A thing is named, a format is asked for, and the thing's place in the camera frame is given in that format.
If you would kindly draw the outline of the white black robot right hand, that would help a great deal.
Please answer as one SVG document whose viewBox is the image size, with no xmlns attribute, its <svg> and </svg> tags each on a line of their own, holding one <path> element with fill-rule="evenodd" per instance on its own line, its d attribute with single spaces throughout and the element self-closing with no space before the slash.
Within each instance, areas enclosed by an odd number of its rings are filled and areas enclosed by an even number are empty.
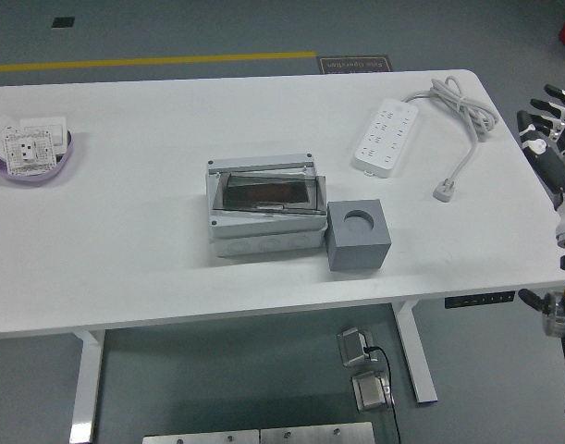
<svg viewBox="0 0 565 444">
<path fill-rule="evenodd" d="M 531 100 L 531 106 L 541 113 L 518 112 L 517 126 L 523 154 L 554 195 L 554 209 L 560 217 L 556 240 L 565 246 L 565 90 L 551 84 L 544 90 L 557 101 Z"/>
</svg>

